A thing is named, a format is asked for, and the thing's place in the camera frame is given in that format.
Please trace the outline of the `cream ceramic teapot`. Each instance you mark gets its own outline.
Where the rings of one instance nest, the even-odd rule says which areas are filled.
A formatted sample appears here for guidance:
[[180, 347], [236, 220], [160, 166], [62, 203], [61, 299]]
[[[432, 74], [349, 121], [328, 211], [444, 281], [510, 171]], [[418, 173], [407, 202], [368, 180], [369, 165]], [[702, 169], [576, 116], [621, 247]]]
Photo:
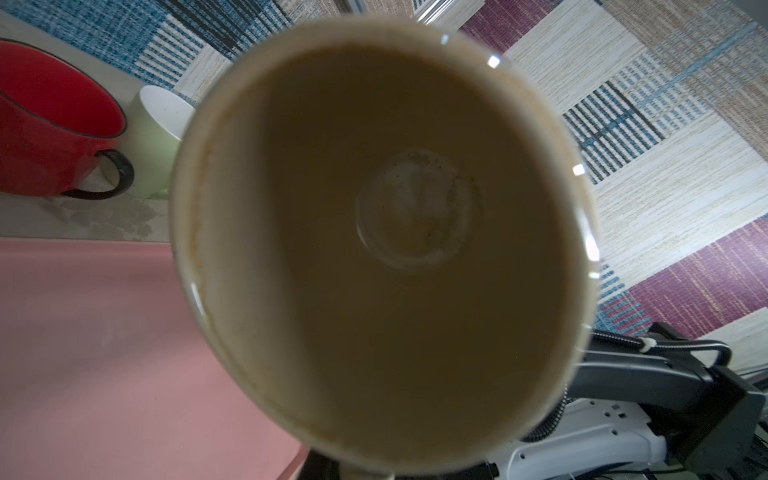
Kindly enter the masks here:
[[174, 260], [210, 349], [291, 436], [380, 474], [460, 469], [533, 430], [588, 345], [580, 162], [544, 96], [465, 35], [308, 22], [200, 103]]

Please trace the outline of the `light green mug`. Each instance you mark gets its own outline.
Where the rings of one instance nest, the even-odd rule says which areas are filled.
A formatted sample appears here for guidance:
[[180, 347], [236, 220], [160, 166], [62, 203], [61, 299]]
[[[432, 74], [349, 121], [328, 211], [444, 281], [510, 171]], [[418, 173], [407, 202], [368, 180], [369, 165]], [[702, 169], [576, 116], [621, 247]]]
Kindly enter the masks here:
[[171, 91], [142, 87], [126, 109], [127, 129], [116, 149], [128, 158], [134, 181], [127, 194], [166, 200], [174, 163], [195, 108]]

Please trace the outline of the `red mug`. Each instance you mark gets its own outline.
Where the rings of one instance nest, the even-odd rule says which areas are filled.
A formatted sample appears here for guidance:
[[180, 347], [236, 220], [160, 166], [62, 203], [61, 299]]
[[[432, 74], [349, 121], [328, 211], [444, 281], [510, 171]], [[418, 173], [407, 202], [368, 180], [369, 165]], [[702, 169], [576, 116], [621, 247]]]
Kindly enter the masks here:
[[1, 41], [1, 189], [10, 194], [106, 200], [135, 173], [116, 150], [128, 126], [117, 100], [61, 58]]

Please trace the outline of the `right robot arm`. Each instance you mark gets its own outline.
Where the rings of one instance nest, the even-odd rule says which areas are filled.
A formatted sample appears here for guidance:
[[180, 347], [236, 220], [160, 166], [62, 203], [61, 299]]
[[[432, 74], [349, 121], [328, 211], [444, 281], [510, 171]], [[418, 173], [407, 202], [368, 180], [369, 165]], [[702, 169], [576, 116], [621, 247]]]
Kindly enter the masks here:
[[767, 382], [735, 373], [732, 355], [665, 323], [642, 337], [595, 330], [556, 408], [485, 467], [493, 479], [764, 479]]

